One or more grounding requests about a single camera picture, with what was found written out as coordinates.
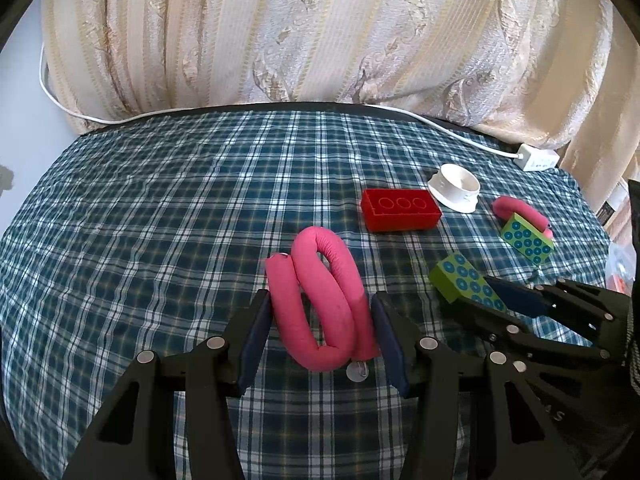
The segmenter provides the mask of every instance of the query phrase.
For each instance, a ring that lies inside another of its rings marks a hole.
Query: pink sausage-shaped toy
[[[547,238],[554,237],[551,229],[549,229],[549,220],[546,216],[522,200],[518,200],[513,196],[499,196],[494,200],[492,209],[495,215],[504,221],[511,218],[512,214],[517,213]]]
[[[317,252],[329,260],[330,272]],[[280,338],[300,365],[327,372],[349,358],[366,361],[380,355],[358,267],[334,232],[322,227],[304,229],[294,240],[291,254],[274,254],[266,260],[265,270]],[[300,286],[318,313],[323,346],[318,346],[306,322]]]

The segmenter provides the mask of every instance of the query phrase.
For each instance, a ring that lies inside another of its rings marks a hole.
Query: red block
[[[372,232],[431,229],[442,216],[425,189],[365,189],[360,207]]]

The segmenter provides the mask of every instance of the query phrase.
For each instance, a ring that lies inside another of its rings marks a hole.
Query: plastic bag
[[[609,245],[609,257],[604,268],[607,288],[631,296],[636,277],[636,252],[633,245]]]

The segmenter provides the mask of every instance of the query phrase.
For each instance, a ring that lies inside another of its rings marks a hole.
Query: gray stain on wall
[[[14,186],[14,172],[9,168],[0,166],[0,196],[3,191],[9,191]]]

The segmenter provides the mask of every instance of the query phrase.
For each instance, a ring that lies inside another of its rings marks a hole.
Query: curtain
[[[89,116],[388,104],[564,147],[594,210],[635,167],[639,50],[609,0],[43,0],[43,30],[53,89]]]

